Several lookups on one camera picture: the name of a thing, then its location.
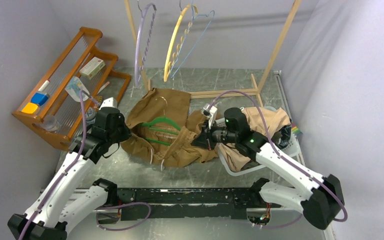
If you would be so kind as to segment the blue wire hanger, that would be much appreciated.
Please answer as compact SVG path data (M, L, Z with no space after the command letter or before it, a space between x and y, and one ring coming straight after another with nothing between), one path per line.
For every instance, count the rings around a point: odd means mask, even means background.
M174 79L175 75L180 71L180 69L184 66L187 59L193 53L195 48L199 45L199 42L204 37L206 31L212 24L215 19L216 12L215 10L209 10L208 12L202 12L197 6L197 2L193 0L193 3L196 5L198 9L197 15L194 17L192 23L193 25L190 28L188 35L186 36L181 51L179 53L179 57L177 62L175 63L171 74L168 79ZM185 19L181 24L181 31L183 32L188 22L191 20L191 12L188 11L186 13Z

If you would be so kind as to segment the beige shorts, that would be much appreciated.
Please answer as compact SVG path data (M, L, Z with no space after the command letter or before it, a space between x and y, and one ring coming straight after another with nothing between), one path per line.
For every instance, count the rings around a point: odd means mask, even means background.
M277 143L279 138L275 135L283 126L291 125L288 114L282 108L276 109L275 111L264 107L260 107L259 109L263 114L269 136L274 143ZM241 111L246 116L251 130L259 132L264 136L267 135L262 118L256 107L245 107ZM241 171L242 168L251 161L249 157L241 155L232 143L227 145L220 144L218 146L218 153L224 157L228 169L234 173Z

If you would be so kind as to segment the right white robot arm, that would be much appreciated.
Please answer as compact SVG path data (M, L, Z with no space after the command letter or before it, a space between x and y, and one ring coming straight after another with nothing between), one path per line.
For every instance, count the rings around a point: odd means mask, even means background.
M250 187L250 202L255 207L278 204L302 214L314 227L325 230L336 216L343 212L348 218L340 180L333 174L324 176L298 163L280 150L263 134L251 130L245 114L237 107L224 112L224 118L216 120L217 108L206 105L206 120L192 145L214 150L222 144L233 144L240 156L248 157L260 167L267 167L291 184L279 185L260 178Z

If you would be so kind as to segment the wooden hanger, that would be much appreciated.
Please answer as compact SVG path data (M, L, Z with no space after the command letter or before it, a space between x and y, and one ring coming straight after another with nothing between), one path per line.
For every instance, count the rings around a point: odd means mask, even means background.
M184 19L187 15L187 12L191 13L191 20L188 22L187 26L185 27L184 31L181 31L181 25L182 22L184 22ZM182 46L184 44L186 36L190 32L190 28L193 25L193 19L198 14L198 8L196 5L191 1L190 4L183 7L180 11L180 14L178 16L178 19L174 25L171 38L168 44L168 49L166 53L165 63L164 63L164 72L163 72L163 81L167 82L169 79L170 74L172 73L172 70L175 66L175 63L179 59L179 54L182 49Z

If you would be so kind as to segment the lilac plastic hanger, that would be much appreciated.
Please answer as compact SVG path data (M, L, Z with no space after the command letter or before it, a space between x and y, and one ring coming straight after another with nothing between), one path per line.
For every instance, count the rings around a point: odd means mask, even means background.
M157 14L157 6L155 3L148 3L144 9L138 8L141 13L140 24L137 30L136 47L135 47L135 60L134 60L134 82L136 85L140 83L142 77L142 70L145 67L147 61L147 54L150 48L151 37L153 33L155 18ZM145 21L147 16L150 15L148 32L145 33Z

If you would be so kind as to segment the green hanger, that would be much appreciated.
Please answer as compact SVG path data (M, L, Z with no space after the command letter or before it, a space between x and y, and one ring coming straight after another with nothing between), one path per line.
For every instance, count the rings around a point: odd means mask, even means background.
M181 131L181 127L172 119L166 116L159 116L153 119L150 122L142 122L138 124L136 127L148 128L149 130L153 130L156 132L162 132L172 135L178 135Z

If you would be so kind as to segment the tan brown shorts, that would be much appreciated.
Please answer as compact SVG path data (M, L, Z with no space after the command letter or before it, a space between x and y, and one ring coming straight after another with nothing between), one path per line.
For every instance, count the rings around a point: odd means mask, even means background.
M182 168L217 157L215 150L192 145L206 117L189 112L191 94L168 88L152 88L126 118L131 137L122 149L150 164Z

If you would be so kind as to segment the dark shark print shorts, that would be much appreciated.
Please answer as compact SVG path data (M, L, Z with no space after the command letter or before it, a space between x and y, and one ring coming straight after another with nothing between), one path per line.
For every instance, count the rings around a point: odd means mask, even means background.
M280 137L276 144L282 150L289 145L289 141L292 135L292 126L285 125L278 131L278 133L280 134Z

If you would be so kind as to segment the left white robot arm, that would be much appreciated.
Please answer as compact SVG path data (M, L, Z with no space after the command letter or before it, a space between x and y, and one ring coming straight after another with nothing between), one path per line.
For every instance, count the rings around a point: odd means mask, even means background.
M109 148L131 137L123 114L112 106L101 107L91 132L78 136L63 165L39 198L23 214L13 214L7 225L17 240L65 240L92 211L120 203L117 185L99 178L72 203L70 197Z

